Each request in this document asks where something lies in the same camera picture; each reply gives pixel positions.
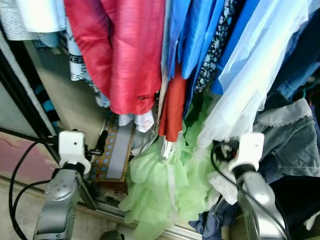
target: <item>cable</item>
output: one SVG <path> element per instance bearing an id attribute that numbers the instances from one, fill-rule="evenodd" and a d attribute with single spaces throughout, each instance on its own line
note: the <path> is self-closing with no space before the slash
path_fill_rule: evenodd
<path id="1" fill-rule="evenodd" d="M 14 192 L 14 184 L 15 184 L 15 178 L 17 175 L 17 172 L 22 164 L 22 162 L 25 160 L 26 156 L 28 155 L 28 153 L 31 151 L 31 149 L 37 145 L 38 142 L 34 142 L 32 143 L 28 149 L 25 151 L 25 153 L 23 154 L 23 156 L 21 157 L 20 161 L 18 162 L 18 164 L 15 166 L 14 171 L 12 173 L 12 177 L 11 177 L 11 181 L 10 181 L 10 187 L 9 187 L 9 214 L 10 214 L 10 218 L 12 221 L 12 225 L 13 225 L 13 229 L 16 232 L 16 234 L 22 239 L 22 240 L 27 240 L 26 236 L 24 235 L 24 233 L 22 232 L 21 228 L 19 227 L 15 214 L 14 214 L 14 209 L 13 209 L 13 192 Z"/>
<path id="2" fill-rule="evenodd" d="M 260 204 L 260 202 L 258 202 L 253 196 L 251 196 L 248 192 L 246 192 L 242 186 L 238 186 L 236 183 L 234 183 L 230 178 L 228 178 L 226 175 L 224 175 L 218 168 L 217 164 L 214 161 L 214 155 L 215 155 L 215 150 L 220 147 L 221 144 L 218 143 L 216 144 L 212 150 L 211 150 L 211 154 L 210 154 L 210 158 L 211 158 L 211 163 L 213 165 L 213 167 L 217 170 L 217 172 L 219 174 L 221 174 L 228 182 L 230 182 L 231 184 L 233 184 L 234 186 L 236 186 L 236 188 L 242 192 L 244 195 L 248 196 L 256 205 L 259 206 L 259 208 L 261 208 L 261 210 L 264 211 L 265 214 L 267 214 L 270 218 L 272 218 L 272 220 L 274 220 L 276 222 L 276 224 L 281 228 L 281 230 L 284 232 L 285 237 L 287 240 L 291 240 L 290 234 L 289 232 L 282 226 L 282 224 L 264 207 Z"/>
<path id="3" fill-rule="evenodd" d="M 34 187 L 34 186 L 36 186 L 36 185 L 47 184 L 47 183 L 49 183 L 50 181 L 51 181 L 51 179 L 50 179 L 50 180 L 45 180 L 45 181 L 34 182 L 34 183 L 30 184 L 30 185 L 25 186 L 25 187 L 19 192 L 19 194 L 16 196 L 15 201 L 14 201 L 14 204 L 13 204 L 13 215 L 14 215 L 14 218 L 16 218 L 17 205 L 18 205 L 18 202 L 19 202 L 22 194 L 23 194 L 25 191 L 27 191 L 29 188 L 32 188 L 32 187 Z"/>

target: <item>light green tulle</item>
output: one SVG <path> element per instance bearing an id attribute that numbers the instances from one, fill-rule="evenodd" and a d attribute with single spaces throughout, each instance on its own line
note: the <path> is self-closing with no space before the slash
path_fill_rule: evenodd
<path id="1" fill-rule="evenodd" d="M 154 240 L 176 221 L 195 221 L 208 209 L 208 196 L 213 191 L 208 174 L 214 171 L 210 149 L 199 159 L 193 157 L 206 109 L 204 105 L 198 121 L 187 130 L 183 125 L 184 136 L 168 159 L 161 157 L 161 137 L 131 160 L 126 177 L 128 196 L 119 208 L 128 211 L 126 223 L 137 223 L 133 232 L 136 240 Z"/>

